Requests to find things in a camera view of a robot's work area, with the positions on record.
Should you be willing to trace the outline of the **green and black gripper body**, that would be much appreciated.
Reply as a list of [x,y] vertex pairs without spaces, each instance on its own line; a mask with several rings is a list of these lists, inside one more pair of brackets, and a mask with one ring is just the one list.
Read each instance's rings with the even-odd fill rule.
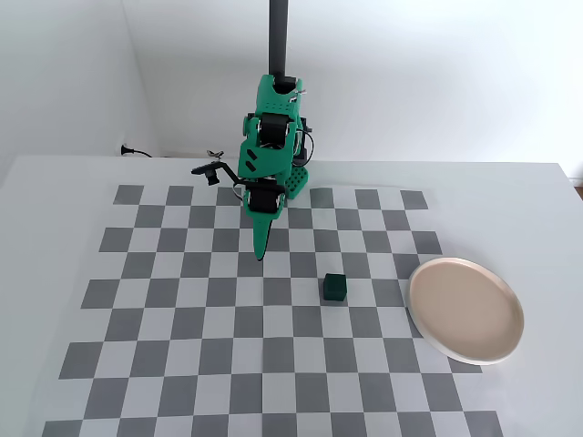
[[274,220],[280,216],[286,187],[272,178],[246,180],[243,185],[245,186],[244,207],[252,219]]

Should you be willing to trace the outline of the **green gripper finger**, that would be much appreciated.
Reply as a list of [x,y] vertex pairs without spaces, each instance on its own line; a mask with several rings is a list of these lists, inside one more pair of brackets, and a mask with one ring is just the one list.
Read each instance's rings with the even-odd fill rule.
[[272,218],[254,218],[252,220],[252,242],[256,259],[265,256],[272,222]]

